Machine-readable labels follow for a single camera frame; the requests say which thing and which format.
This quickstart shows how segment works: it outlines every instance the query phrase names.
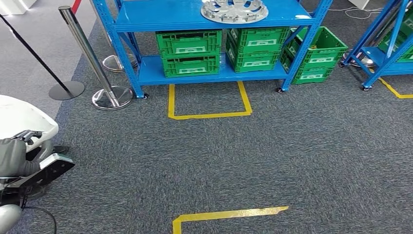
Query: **stanchion post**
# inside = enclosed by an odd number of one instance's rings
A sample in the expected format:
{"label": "stanchion post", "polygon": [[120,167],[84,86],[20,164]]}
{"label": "stanchion post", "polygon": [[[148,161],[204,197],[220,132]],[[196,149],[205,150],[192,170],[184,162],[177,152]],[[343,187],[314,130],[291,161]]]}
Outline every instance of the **stanchion post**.
{"label": "stanchion post", "polygon": [[[106,33],[105,28],[103,27],[103,23],[102,23],[102,21],[100,20],[100,17],[99,17],[99,15],[98,15],[97,11],[96,11],[96,8],[94,7],[93,0],[90,0],[90,3],[91,3],[91,6],[92,6],[92,8],[93,8],[93,11],[94,11],[94,13],[95,13],[95,15],[96,15],[96,19],[97,19],[100,27],[101,27],[102,30],[104,31],[104,35],[105,35],[106,41],[108,42],[108,44],[109,44],[109,46],[110,46],[110,48],[111,48],[111,52],[113,53],[112,55],[106,57],[106,58],[102,61],[102,64],[103,64],[103,66],[104,66],[106,69],[108,69],[108,70],[111,71],[111,72],[123,72],[123,71],[125,70],[125,68],[123,67],[122,63],[120,62],[120,60],[119,60],[119,58],[118,58],[115,50],[113,49],[112,40],[111,40],[111,38],[109,37],[109,35]],[[132,67],[136,67],[136,66],[138,65],[138,62],[137,62],[137,60],[136,60],[135,55],[133,55],[133,54],[128,54],[128,58],[129,58],[129,61],[130,61],[131,64],[132,64]]]}
{"label": "stanchion post", "polygon": [[94,74],[103,86],[103,89],[94,94],[92,103],[101,110],[118,110],[130,104],[133,99],[132,90],[123,86],[111,86],[71,8],[69,6],[61,6],[59,7],[59,12],[89,61]]}

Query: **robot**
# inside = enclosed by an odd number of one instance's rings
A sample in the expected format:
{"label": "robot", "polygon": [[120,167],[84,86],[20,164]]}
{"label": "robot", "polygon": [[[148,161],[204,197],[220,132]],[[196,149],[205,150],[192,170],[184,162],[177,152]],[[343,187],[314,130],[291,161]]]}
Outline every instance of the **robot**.
{"label": "robot", "polygon": [[[65,148],[53,146],[50,139],[57,133],[57,123],[41,110],[0,95],[0,113],[0,234],[6,234],[29,208],[26,201],[43,195],[48,184],[75,164],[59,154]],[[3,138],[29,125],[37,131],[23,130]]]}

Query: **red barrier belt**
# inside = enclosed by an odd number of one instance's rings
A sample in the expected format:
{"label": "red barrier belt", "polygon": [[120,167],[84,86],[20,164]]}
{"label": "red barrier belt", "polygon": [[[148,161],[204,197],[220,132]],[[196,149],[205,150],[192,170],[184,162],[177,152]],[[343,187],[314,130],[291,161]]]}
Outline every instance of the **red barrier belt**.
{"label": "red barrier belt", "polygon": [[81,1],[82,0],[75,0],[75,2],[73,3],[73,5],[72,5],[73,14],[76,14],[76,11],[79,8],[79,5],[80,5]]}

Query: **yellow floor tape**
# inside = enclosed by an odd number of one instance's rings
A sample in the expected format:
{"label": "yellow floor tape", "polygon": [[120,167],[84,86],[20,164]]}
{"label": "yellow floor tape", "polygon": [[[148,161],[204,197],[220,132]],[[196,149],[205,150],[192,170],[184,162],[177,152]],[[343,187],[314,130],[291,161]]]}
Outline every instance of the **yellow floor tape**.
{"label": "yellow floor tape", "polygon": [[202,114],[202,115],[175,115],[175,85],[169,85],[169,104],[168,104],[168,117],[176,120],[190,119],[190,118],[221,118],[221,117],[235,117],[235,116],[249,116],[252,113],[251,104],[249,103],[248,96],[242,81],[237,81],[238,87],[241,93],[241,99],[245,107],[243,112],[231,112],[231,113],[216,113],[216,114]]}
{"label": "yellow floor tape", "polygon": [[[372,68],[369,68],[370,72],[374,73],[375,71]],[[383,78],[378,78],[378,80],[381,81],[381,83],[386,86],[390,92],[392,92],[397,98],[404,99],[404,98],[413,98],[413,94],[400,94],[396,89],[394,89],[389,83],[387,83]]]}
{"label": "yellow floor tape", "polygon": [[199,214],[183,214],[177,217],[172,222],[173,234],[182,233],[182,222],[188,221],[202,221],[222,218],[239,218],[239,217],[251,217],[261,215],[276,215],[281,211],[288,209],[288,206],[270,207],[263,209],[250,209],[250,210],[238,210],[238,211],[221,211],[211,213],[199,213]]}

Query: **gray carpet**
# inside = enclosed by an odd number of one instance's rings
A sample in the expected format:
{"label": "gray carpet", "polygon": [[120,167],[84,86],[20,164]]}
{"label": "gray carpet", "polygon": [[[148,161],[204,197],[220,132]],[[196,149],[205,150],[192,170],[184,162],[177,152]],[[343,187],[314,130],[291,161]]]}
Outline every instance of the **gray carpet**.
{"label": "gray carpet", "polygon": [[[352,46],[371,21],[330,12],[324,25]],[[145,53],[156,53],[152,36],[139,35]],[[90,39],[103,57],[98,27]],[[108,76],[128,85],[124,74]],[[176,121],[167,117],[166,85],[144,87],[150,98],[123,110],[95,109],[90,98],[99,84],[82,58],[74,79],[87,90],[57,116],[57,140],[72,147],[77,165],[35,204],[65,234],[165,234],[181,214],[276,206],[290,208],[184,223],[183,234],[410,234],[413,100],[380,83],[362,92],[363,78],[336,68],[326,83],[283,94],[274,92],[278,81],[245,82],[251,116]],[[177,85],[176,104],[181,115],[243,108],[235,82]],[[51,230],[43,214],[30,221],[28,233]]]}

